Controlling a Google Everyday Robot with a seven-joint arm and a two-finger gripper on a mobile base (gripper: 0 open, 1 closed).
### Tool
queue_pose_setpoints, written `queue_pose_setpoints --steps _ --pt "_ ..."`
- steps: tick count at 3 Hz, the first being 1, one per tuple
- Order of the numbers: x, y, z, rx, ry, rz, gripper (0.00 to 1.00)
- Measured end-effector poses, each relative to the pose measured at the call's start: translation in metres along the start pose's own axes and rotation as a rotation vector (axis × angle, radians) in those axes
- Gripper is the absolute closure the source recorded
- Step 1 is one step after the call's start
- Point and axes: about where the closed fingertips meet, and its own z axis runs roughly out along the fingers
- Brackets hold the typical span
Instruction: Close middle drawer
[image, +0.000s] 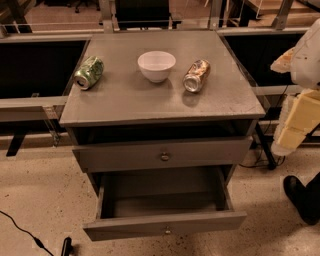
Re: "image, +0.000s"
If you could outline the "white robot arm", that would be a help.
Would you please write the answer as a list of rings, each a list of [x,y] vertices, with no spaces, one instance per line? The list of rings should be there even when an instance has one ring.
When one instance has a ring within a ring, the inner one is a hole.
[[[289,72],[292,82],[303,88],[297,96],[288,95],[283,101],[273,136],[271,151],[287,156],[320,124],[320,19],[270,69]]]

